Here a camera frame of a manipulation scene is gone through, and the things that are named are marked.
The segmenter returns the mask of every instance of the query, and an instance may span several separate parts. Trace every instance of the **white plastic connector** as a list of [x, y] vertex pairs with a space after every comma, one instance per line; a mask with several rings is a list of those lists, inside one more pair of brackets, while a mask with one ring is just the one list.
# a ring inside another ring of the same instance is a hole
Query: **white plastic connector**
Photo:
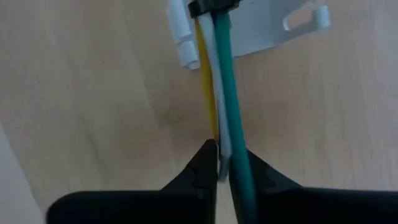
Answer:
[[[168, 15], [174, 41], [184, 67], [200, 66], [193, 19], [188, 0], [169, 0]], [[319, 5], [312, 18], [294, 29], [287, 27], [289, 16], [308, 3]], [[230, 12], [233, 56], [265, 50], [330, 26], [328, 7], [322, 0], [243, 0]]]
[[170, 0], [167, 16], [173, 40], [177, 44], [182, 66], [191, 70], [200, 67], [193, 20], [189, 16], [188, 1]]

